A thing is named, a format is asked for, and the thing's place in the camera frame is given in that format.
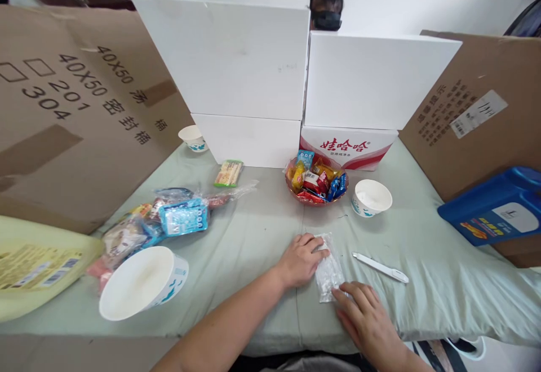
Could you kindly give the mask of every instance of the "table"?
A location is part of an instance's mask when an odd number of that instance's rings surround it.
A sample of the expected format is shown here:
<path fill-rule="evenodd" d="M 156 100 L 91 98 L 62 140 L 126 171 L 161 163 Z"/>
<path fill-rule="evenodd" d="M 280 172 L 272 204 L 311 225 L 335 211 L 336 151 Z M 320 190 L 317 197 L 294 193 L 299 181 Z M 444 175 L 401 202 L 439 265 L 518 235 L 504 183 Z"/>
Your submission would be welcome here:
<path fill-rule="evenodd" d="M 217 172 L 210 153 L 196 155 L 181 145 L 96 235 L 132 207 L 152 201 L 152 190 L 210 185 Z M 240 184 L 257 179 L 257 192 L 215 210 L 207 231 L 165 243 L 190 264 L 187 283 L 173 300 L 109 322 L 98 313 L 97 280 L 84 276 L 34 312 L 1 324 L 0 334 L 181 336 L 272 266 L 294 235 L 332 232 L 346 279 L 374 287 L 403 340 L 486 335 L 513 344 L 541 343 L 541 275 L 516 269 L 490 248 L 473 247 L 441 219 L 436 208 L 442 201 L 400 140 L 375 172 L 348 174 L 347 195 L 319 209 L 290 196 L 281 170 L 247 167 Z M 353 212 L 353 186 L 363 178 L 389 188 L 394 199 L 389 211 L 372 219 Z M 400 269 L 410 283 L 372 270 L 354 260 L 351 251 Z M 356 351 L 333 304 L 318 303 L 315 281 L 283 297 L 245 354 L 301 349 Z"/>

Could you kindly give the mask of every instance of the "blue container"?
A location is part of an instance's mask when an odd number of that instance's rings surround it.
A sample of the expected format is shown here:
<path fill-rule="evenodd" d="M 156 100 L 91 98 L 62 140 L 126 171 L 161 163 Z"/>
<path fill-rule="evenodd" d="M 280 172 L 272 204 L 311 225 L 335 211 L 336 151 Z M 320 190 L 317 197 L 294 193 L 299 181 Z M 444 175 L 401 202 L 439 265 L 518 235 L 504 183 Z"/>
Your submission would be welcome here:
<path fill-rule="evenodd" d="M 541 173 L 515 166 L 438 208 L 475 246 L 541 233 Z"/>

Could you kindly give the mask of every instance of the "white cup with blue design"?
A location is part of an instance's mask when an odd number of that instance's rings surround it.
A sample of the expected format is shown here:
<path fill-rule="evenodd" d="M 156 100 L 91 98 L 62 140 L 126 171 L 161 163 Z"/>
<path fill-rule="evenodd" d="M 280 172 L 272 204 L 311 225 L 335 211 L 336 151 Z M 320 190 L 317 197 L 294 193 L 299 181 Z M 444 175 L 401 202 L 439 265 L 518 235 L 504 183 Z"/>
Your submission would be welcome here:
<path fill-rule="evenodd" d="M 393 204 L 389 189 L 378 181 L 363 179 L 355 185 L 351 205 L 355 213 L 364 218 L 372 218 Z"/>
<path fill-rule="evenodd" d="M 196 125 L 184 127 L 180 130 L 179 138 L 184 141 L 188 148 L 193 152 L 201 153 L 209 149 Z"/>
<path fill-rule="evenodd" d="M 139 251 L 113 272 L 100 297 L 100 314 L 125 320 L 167 303 L 186 284 L 188 262 L 164 246 Z"/>

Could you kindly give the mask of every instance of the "black face mask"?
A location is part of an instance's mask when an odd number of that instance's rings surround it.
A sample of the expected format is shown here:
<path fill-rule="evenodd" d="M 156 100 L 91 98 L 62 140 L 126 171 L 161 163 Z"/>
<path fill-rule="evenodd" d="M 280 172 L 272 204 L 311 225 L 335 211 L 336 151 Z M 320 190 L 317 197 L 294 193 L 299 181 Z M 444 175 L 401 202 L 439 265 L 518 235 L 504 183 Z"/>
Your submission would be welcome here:
<path fill-rule="evenodd" d="M 342 25 L 340 14 L 332 11 L 313 11 L 314 27 L 322 31 L 338 31 Z"/>

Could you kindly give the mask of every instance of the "white box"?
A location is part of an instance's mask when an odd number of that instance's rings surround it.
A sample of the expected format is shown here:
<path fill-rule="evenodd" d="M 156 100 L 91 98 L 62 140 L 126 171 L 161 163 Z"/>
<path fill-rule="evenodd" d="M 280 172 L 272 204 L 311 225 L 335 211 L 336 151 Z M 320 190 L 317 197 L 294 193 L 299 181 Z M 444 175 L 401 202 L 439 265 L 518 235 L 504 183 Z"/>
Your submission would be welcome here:
<path fill-rule="evenodd" d="M 461 45 L 313 31 L 305 124 L 403 129 Z"/>
<path fill-rule="evenodd" d="M 192 113 L 303 118 L 309 10 L 133 2 Z"/>
<path fill-rule="evenodd" d="M 303 126 L 300 149 L 334 161 L 344 169 L 373 171 L 398 136 L 396 130 L 364 130 Z"/>
<path fill-rule="evenodd" d="M 284 168 L 299 150 L 300 121 L 192 114 L 217 163 Z"/>

